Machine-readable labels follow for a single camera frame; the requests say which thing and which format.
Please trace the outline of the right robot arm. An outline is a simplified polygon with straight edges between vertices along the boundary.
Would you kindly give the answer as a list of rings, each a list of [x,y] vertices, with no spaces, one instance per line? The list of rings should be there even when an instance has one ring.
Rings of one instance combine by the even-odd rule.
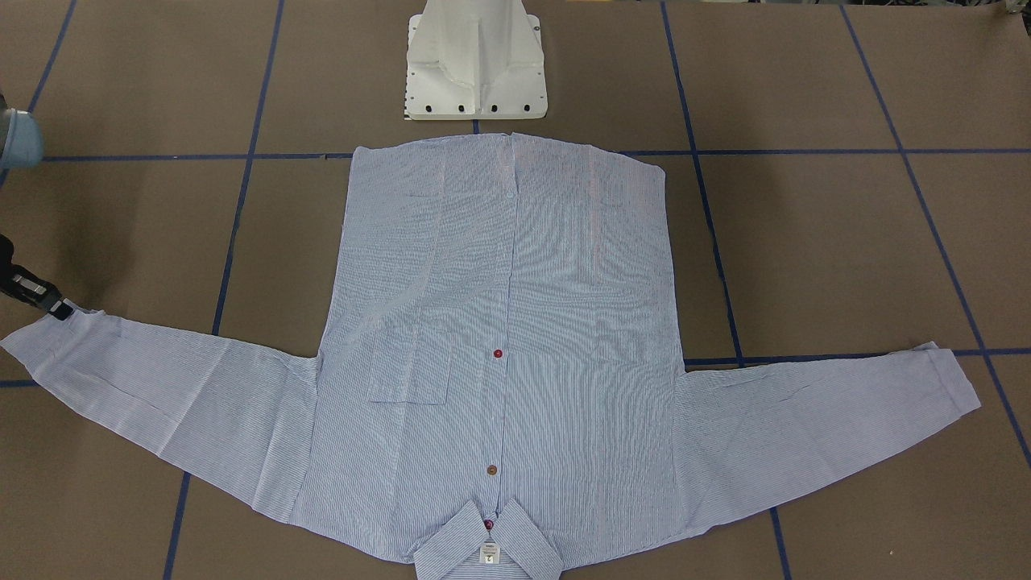
[[[1,97],[1,168],[33,168],[41,162],[42,153],[42,135],[36,120],[29,111],[9,106]],[[4,234],[1,235],[1,289],[4,295],[60,321],[68,319],[74,311],[54,284],[14,263],[14,243]]]

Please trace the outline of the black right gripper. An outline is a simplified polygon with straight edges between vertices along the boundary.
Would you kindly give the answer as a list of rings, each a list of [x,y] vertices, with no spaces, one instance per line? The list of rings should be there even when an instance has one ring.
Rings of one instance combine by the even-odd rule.
[[[49,283],[38,283],[28,269],[14,264],[14,243],[1,235],[1,289],[15,300],[33,305],[60,321],[67,320],[75,308],[61,291]]]

